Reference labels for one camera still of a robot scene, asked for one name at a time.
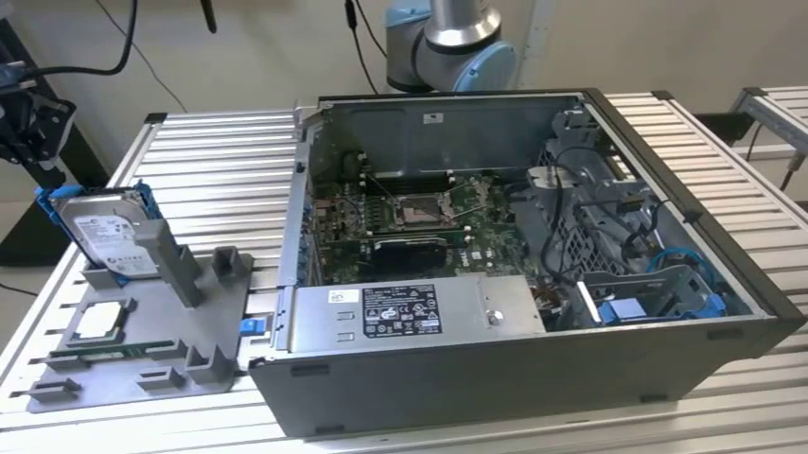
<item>hard drive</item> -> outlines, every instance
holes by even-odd
[[[157,276],[145,248],[134,244],[132,228],[142,220],[161,218],[145,184],[108,189],[69,185],[39,191],[35,201],[93,268],[106,268],[125,279]]]

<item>green circuit board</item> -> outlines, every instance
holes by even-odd
[[[502,186],[491,177],[456,177],[439,192],[361,191],[343,185],[315,201],[317,259],[323,284],[452,277],[536,275]],[[372,251],[400,239],[444,242],[440,266],[379,274]]]

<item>hard drive label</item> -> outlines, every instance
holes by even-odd
[[[439,334],[433,285],[363,289],[361,319],[368,338]]]
[[[112,215],[78,216],[73,222],[84,244],[112,271],[128,277],[156,274],[149,253],[134,244],[128,219]]]

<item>metal rail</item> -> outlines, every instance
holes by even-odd
[[[808,87],[746,88],[733,112],[746,112],[795,150],[808,152]]]
[[[808,312],[808,221],[675,101],[610,96],[618,111],[774,282]],[[249,314],[275,306],[292,113],[170,115],[146,125],[113,184],[142,178],[178,241],[194,253],[234,244],[257,257]],[[677,403],[372,434],[287,439],[248,376],[230,393],[27,414],[27,390],[85,284],[74,248],[0,357],[0,449],[73,446],[102,452],[803,452],[808,446],[808,330],[759,359],[721,368]],[[265,340],[241,342],[240,365]]]

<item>motherboard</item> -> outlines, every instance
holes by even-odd
[[[313,200],[323,284],[536,275],[496,177],[360,177]]]

